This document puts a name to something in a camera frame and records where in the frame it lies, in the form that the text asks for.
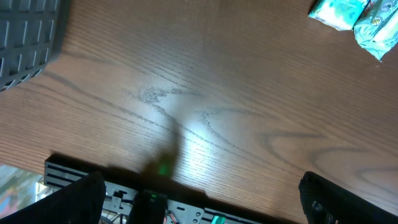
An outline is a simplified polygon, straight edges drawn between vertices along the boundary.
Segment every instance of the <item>teal and white packet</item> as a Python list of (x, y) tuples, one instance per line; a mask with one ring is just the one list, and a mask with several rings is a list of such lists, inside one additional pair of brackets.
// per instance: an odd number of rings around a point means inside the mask
[(352, 30), (369, 0), (319, 0), (309, 17), (337, 30)]
[(372, 0), (355, 23), (358, 44), (381, 60), (398, 42), (398, 0)]

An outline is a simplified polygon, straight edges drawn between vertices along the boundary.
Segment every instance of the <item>wood grain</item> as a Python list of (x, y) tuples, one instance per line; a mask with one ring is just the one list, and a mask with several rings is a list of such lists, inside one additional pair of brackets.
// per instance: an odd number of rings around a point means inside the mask
[(51, 152), (139, 171), (182, 130), (175, 179), (305, 223), (312, 170), (398, 215), (398, 70), (311, 0), (73, 1), (63, 52), (0, 95), (0, 162)]

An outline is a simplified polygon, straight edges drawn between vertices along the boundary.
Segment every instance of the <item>gray plastic basket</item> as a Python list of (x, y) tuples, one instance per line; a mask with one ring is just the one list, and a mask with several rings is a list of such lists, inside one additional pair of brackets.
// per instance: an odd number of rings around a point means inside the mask
[(58, 57), (69, 3), (0, 0), (0, 91), (35, 77)]

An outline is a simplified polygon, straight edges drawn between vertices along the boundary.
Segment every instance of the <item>brown wooden surface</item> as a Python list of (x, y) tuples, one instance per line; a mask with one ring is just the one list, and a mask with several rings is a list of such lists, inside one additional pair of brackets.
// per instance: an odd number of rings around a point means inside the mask
[(0, 162), (139, 171), (177, 121), (175, 179), (211, 197), (304, 223), (313, 170), (398, 215), (398, 51), (379, 63), (311, 4), (73, 1), (60, 59), (0, 94)]

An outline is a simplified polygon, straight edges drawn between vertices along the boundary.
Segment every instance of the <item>snack package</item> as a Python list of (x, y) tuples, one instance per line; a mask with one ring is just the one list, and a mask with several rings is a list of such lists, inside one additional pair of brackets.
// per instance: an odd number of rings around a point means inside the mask
[(369, 0), (319, 0), (309, 17), (337, 30), (351, 30)]
[(381, 60), (398, 42), (398, 0), (372, 0), (354, 26), (358, 44)]

